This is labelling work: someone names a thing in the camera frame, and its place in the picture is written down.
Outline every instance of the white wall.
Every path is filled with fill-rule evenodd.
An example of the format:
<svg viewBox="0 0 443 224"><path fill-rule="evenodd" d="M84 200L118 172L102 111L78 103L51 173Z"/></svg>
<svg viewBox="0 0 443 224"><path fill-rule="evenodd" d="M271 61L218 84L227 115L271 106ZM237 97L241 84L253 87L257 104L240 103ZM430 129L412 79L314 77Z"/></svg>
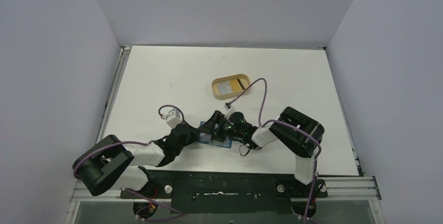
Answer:
<svg viewBox="0 0 443 224"><path fill-rule="evenodd" d="M443 219L442 15L442 0L354 0L327 48L387 223Z"/></svg>
<svg viewBox="0 0 443 224"><path fill-rule="evenodd" d="M61 223L119 54L96 0L0 0L0 223Z"/></svg>
<svg viewBox="0 0 443 224"><path fill-rule="evenodd" d="M121 45L326 46L352 0L97 0Z"/></svg>

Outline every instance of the white tabletop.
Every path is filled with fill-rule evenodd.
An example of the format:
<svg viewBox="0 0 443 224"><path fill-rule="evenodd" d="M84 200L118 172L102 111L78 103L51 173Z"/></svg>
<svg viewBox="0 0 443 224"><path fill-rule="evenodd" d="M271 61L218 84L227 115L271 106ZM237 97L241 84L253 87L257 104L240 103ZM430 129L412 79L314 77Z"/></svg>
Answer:
<svg viewBox="0 0 443 224"><path fill-rule="evenodd" d="M112 108L105 135L121 141L148 142L167 135L170 127L158 114L163 104L174 104L194 127L214 110L225 112L226 100L214 98L215 78L246 74L251 82L268 82L262 122L276 118L290 106L319 121L325 128L318 171L326 175L358 175L349 136L323 50L192 48L134 46ZM263 82L255 84L234 106L248 122L258 124ZM232 148L193 143L162 168L178 171L294 173L295 156L280 141L262 150L239 155Z"/></svg>

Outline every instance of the glass panel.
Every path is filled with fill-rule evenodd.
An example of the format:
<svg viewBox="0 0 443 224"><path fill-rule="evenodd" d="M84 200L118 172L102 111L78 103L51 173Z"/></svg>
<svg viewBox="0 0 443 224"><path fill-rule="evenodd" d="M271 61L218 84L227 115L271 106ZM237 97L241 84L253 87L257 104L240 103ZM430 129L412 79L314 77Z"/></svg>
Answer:
<svg viewBox="0 0 443 224"><path fill-rule="evenodd" d="M374 224L367 201L319 201L318 211L313 219L318 224ZM172 216L169 210L159 208L154 218ZM132 202L82 202L78 210L76 224L134 224ZM189 214L164 223L302 223L295 215L277 215L273 212L255 214Z"/></svg>

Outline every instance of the black mounting plate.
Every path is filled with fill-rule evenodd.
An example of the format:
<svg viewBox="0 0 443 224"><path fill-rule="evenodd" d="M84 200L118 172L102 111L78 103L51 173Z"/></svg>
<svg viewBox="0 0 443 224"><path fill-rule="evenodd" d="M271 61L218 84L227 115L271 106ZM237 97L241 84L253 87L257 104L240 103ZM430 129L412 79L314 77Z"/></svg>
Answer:
<svg viewBox="0 0 443 224"><path fill-rule="evenodd" d="M293 174L215 173L149 170L150 186L138 191L152 196L152 186L158 188L156 198L171 198L171 206L186 214L193 213L256 213L273 211L292 213L289 198L307 198L310 185L303 185ZM285 186L284 194L277 185ZM317 180L317 185L324 180ZM172 193L165 193L165 186L172 186ZM327 197L319 192L318 198ZM121 198L136 196L122 191Z"/></svg>

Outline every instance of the blue object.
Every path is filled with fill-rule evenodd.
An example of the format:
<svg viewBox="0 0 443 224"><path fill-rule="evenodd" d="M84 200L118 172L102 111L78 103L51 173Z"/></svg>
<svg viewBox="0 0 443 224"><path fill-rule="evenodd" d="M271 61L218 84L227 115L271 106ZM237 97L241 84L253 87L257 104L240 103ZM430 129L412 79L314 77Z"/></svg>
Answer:
<svg viewBox="0 0 443 224"><path fill-rule="evenodd" d="M205 124L205 121L200 121L200 125ZM209 134L200 133L200 139L197 141L201 144L207 144L211 146L216 147L224 147L224 148L231 148L232 146L232 140L226 138L224 142L219 142L216 140L211 140L211 136Z"/></svg>

